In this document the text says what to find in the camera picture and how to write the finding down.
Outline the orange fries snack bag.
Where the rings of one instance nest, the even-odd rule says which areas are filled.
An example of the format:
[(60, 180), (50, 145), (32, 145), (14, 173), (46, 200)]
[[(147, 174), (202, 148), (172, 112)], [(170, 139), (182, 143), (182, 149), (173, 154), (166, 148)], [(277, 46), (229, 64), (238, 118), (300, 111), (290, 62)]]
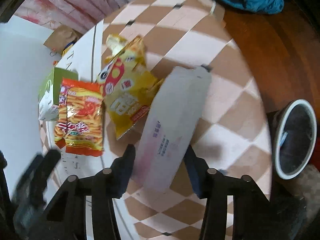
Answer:
[(99, 157), (103, 153), (103, 96), (97, 83), (63, 78), (54, 142), (67, 153)]

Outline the pink white long box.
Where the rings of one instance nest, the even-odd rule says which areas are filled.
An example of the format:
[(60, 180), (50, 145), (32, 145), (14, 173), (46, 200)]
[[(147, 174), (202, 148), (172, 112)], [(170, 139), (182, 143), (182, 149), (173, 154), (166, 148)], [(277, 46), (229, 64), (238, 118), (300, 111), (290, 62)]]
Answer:
[(158, 192), (170, 187), (202, 115), (211, 81), (204, 67), (180, 66), (164, 80), (136, 150), (132, 179), (137, 184)]

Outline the yellow panda snack bag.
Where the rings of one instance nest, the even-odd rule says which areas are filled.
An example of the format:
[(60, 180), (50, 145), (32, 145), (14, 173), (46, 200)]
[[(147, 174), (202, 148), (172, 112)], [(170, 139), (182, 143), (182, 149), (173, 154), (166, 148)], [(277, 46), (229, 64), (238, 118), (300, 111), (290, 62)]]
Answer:
[(106, 46), (112, 55), (104, 60), (97, 83), (119, 139), (148, 113), (163, 80), (147, 69), (145, 45), (140, 35), (129, 42), (111, 34)]

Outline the green white tissue box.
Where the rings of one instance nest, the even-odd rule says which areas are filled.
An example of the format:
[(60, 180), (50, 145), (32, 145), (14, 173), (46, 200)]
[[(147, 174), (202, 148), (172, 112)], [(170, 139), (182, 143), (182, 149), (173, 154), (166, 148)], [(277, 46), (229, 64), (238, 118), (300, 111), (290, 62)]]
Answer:
[(59, 117), (59, 95), (63, 78), (78, 79), (78, 73), (54, 67), (40, 86), (38, 96), (39, 120), (55, 121)]

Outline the white rimmed trash bin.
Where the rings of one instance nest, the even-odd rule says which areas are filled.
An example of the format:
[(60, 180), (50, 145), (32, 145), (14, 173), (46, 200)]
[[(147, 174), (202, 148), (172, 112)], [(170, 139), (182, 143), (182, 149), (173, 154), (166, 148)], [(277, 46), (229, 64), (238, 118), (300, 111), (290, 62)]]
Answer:
[(317, 119), (311, 104), (298, 99), (267, 114), (273, 166), (278, 177), (290, 180), (308, 164), (317, 139)]

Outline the yellow black box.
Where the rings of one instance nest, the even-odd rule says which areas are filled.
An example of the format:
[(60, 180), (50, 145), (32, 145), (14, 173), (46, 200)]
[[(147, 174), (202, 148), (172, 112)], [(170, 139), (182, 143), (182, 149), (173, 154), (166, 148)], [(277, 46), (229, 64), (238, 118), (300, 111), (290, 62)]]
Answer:
[(64, 56), (72, 48), (74, 44), (75, 44), (75, 41), (72, 41), (69, 44), (67, 44), (62, 51), (62, 56)]

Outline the brown paper bag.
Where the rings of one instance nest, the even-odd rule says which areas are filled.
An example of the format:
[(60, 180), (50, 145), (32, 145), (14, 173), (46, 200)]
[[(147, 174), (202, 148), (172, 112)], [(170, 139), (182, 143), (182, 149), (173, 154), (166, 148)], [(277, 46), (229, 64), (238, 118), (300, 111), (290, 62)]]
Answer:
[(52, 32), (43, 45), (61, 55), (69, 43), (76, 42), (81, 37), (80, 32), (66, 25), (61, 25)]

